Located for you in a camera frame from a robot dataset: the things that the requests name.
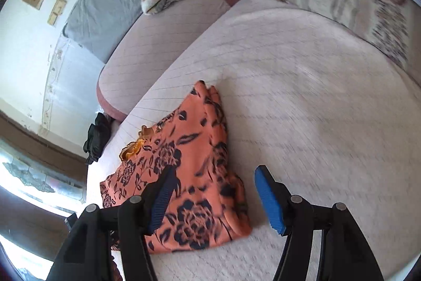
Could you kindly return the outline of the wooden glass door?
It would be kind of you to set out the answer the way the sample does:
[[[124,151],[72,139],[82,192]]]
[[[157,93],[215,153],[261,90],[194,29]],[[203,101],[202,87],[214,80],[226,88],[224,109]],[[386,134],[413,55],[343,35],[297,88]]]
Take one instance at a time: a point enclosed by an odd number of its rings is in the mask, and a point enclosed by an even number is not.
[[[1,114],[1,244],[24,280],[45,280],[83,208],[87,168]]]

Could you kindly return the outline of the pink quilted bolster cushion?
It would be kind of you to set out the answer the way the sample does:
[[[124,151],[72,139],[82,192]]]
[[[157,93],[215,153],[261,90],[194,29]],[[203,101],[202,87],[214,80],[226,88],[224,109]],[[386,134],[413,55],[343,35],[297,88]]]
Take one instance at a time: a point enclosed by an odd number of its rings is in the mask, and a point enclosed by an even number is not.
[[[96,95],[103,112],[124,121],[163,72],[240,0],[182,0],[142,14],[103,67]]]

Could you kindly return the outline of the beige wall switch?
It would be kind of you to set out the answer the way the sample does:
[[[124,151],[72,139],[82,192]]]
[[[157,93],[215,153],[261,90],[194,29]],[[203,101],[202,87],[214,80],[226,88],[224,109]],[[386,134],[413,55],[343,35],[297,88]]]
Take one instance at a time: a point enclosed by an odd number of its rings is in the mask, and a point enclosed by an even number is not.
[[[56,3],[54,4],[51,13],[48,17],[47,23],[51,26],[55,26],[55,23],[58,19],[58,17],[63,13],[65,7],[66,7],[67,1],[66,0],[56,0]]]

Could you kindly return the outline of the grey pillow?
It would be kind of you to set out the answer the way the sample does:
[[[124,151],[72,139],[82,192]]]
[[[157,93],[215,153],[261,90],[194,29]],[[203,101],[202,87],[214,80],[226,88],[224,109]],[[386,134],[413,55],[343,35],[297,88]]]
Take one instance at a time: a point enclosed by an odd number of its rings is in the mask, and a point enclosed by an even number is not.
[[[141,0],[77,0],[62,33],[106,63],[141,14]]]

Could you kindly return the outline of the black clothing pile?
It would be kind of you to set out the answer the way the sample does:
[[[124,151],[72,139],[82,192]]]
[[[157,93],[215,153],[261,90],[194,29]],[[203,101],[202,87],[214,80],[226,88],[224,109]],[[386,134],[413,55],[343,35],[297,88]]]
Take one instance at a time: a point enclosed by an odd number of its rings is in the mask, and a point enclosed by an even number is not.
[[[94,123],[91,123],[87,133],[87,139],[83,144],[83,151],[88,154],[86,165],[97,162],[102,156],[106,144],[111,138],[111,123],[113,119],[103,113],[96,115]]]

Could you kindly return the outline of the orange floral garment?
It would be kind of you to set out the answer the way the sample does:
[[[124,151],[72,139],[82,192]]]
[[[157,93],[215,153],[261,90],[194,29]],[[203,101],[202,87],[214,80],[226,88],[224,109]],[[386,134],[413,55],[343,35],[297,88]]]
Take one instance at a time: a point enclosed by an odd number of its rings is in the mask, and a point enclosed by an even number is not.
[[[146,242],[150,253],[214,248],[251,234],[245,188],[228,168],[228,126],[217,89],[195,83],[180,106],[142,127],[120,154],[116,172],[100,183],[102,204],[121,205],[175,170],[175,190]]]

